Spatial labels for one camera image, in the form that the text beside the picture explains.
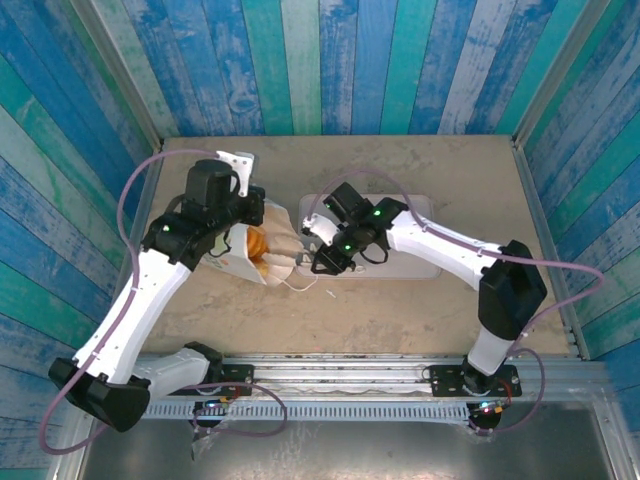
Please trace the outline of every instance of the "white cord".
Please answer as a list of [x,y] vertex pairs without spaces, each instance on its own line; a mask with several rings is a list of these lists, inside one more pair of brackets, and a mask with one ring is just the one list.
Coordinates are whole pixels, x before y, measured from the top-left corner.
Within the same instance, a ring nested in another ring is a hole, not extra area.
[[318,275],[316,275],[316,278],[313,280],[313,282],[311,282],[309,285],[307,285],[304,288],[292,287],[291,285],[289,285],[289,283],[286,280],[283,280],[282,283],[284,283],[287,287],[289,287],[294,292],[306,292],[307,290],[309,290],[311,287],[313,287],[318,282],[318,278],[320,278],[320,277]]

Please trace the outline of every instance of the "orange object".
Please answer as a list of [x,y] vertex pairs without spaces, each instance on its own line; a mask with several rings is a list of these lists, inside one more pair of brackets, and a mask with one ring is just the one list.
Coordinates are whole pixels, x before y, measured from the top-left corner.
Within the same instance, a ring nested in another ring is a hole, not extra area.
[[251,259],[260,258],[269,251],[265,232],[259,227],[247,229],[247,256]]

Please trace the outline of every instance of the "beige table surface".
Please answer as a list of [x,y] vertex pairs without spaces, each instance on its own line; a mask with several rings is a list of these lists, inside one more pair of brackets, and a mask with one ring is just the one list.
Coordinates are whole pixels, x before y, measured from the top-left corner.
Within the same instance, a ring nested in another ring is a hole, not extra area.
[[[434,220],[465,235],[506,244],[517,239],[540,256],[507,137],[226,137],[175,138],[164,150],[202,148],[259,156],[254,180],[297,222],[300,198],[334,176],[364,166],[384,169],[412,194],[434,203]],[[165,160],[150,219],[183,193],[198,157]],[[397,193],[365,176],[361,193]],[[553,301],[549,298],[545,305]],[[291,284],[307,278],[295,273]],[[464,354],[480,329],[477,293],[453,275],[433,280],[321,279],[304,293],[267,288],[200,266],[176,293],[145,344],[172,352],[197,340],[225,353],[357,352]],[[540,353],[568,353],[557,314],[526,345]]]

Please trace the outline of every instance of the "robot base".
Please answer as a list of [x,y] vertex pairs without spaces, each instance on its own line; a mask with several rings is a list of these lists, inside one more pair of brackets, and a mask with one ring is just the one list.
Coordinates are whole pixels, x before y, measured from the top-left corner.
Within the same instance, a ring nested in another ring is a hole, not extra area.
[[512,397],[522,396],[520,377],[515,366],[502,365],[491,377],[483,376],[483,385],[480,386],[480,379],[470,379],[469,371],[463,365],[429,367],[429,382],[434,397],[504,397],[507,392],[500,380],[511,387]]

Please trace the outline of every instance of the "white tray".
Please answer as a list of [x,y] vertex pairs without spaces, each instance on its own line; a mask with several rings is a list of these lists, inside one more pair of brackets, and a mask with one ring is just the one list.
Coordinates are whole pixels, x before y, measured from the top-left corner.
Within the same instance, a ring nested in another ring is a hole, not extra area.
[[[307,250],[310,249],[311,244],[315,243],[316,247],[322,245],[322,241],[319,238],[308,237],[302,234],[302,220],[309,212],[311,203],[316,196],[314,194],[306,195],[300,200],[298,207],[298,234],[300,240],[304,244]],[[384,194],[365,194],[363,197],[368,198],[371,203],[376,205],[384,197],[390,197],[401,202],[404,201],[402,195],[384,195]],[[313,213],[324,215],[330,218],[334,222],[338,223],[336,216],[325,207],[324,199],[327,195],[322,195],[321,200],[316,205]],[[429,220],[433,220],[433,206],[431,200],[424,195],[409,195],[409,198],[416,207],[416,210],[420,215],[426,217]],[[382,259],[382,251],[373,245],[367,249],[367,256],[372,260]],[[359,254],[353,257],[356,263],[355,271],[347,270],[346,272],[338,275],[337,277],[331,275],[320,275],[320,279],[393,279],[393,280],[422,280],[436,278],[440,275],[441,269],[436,267],[432,263],[426,262],[420,258],[414,257],[404,252],[396,252],[394,250],[389,251],[389,260],[382,265],[372,265],[368,263]],[[298,274],[304,277],[315,277],[315,274],[311,272],[309,266],[298,265],[296,267]]]

